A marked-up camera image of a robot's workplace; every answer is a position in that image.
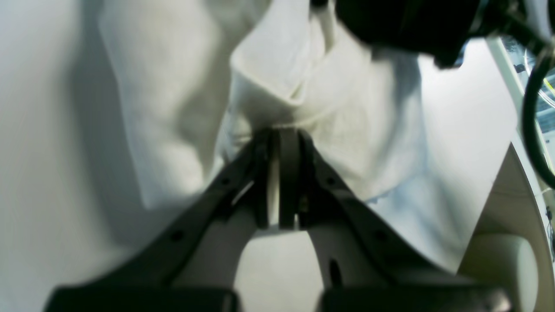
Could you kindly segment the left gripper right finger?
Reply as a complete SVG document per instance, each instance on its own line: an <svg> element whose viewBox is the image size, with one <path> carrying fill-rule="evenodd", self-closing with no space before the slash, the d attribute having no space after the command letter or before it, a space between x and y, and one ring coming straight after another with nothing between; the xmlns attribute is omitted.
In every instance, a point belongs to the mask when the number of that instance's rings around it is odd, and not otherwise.
<svg viewBox="0 0 555 312"><path fill-rule="evenodd" d="M308 233L319 312L510 312L512 300L438 268L349 189L307 132L279 130L279 227Z"/></svg>

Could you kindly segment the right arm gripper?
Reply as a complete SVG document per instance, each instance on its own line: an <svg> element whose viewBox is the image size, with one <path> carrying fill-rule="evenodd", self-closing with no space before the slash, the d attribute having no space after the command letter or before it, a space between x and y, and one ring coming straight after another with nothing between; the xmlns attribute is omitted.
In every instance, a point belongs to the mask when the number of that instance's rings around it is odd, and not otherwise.
<svg viewBox="0 0 555 312"><path fill-rule="evenodd" d="M554 42L529 23L525 0L312 0L332 4L360 41L432 56L440 69L459 68L474 38L510 36L554 67Z"/></svg>

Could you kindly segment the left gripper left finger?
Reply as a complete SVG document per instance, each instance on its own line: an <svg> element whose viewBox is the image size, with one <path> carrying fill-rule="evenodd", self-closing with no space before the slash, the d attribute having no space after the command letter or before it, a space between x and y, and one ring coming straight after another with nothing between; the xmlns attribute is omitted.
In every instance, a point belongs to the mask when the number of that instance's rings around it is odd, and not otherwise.
<svg viewBox="0 0 555 312"><path fill-rule="evenodd" d="M143 251L93 282L55 289L45 310L241 312L233 284L248 241L269 226L271 143L271 130L256 134Z"/></svg>

